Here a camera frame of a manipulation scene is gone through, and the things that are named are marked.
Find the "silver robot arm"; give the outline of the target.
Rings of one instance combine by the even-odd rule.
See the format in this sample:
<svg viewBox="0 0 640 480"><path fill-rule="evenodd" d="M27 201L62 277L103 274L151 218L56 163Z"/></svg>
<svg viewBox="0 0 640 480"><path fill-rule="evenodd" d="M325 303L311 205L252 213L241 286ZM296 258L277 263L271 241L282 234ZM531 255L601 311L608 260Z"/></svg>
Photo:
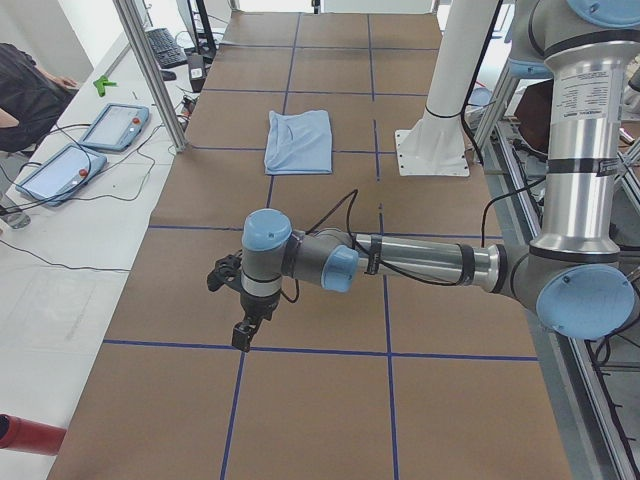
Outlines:
<svg viewBox="0 0 640 480"><path fill-rule="evenodd" d="M639 51L635 1L520 1L513 60L540 60L553 77L543 223L525 247L402 240L292 227L274 209L251 213L240 252L219 259L207 286L240 296L235 348L248 351L290 277L347 291L357 272L422 283L476 285L517 300L546 327L595 340L627 324L639 303L609 235L627 64Z"/></svg>

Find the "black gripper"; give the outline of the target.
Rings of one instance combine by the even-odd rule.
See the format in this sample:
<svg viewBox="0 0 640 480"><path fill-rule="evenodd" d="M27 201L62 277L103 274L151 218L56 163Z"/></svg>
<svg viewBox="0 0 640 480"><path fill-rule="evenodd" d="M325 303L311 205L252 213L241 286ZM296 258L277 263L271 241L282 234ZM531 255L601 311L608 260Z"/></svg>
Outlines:
<svg viewBox="0 0 640 480"><path fill-rule="evenodd" d="M233 327L231 345L241 352L251 349L253 326L263 320L270 321L280 300L280 282L268 287L267 293L247 291L242 284L241 254L229 254L215 262L214 269L207 276L207 288L211 292L227 286L240 295L240 305L244 311L244 322Z"/></svg>

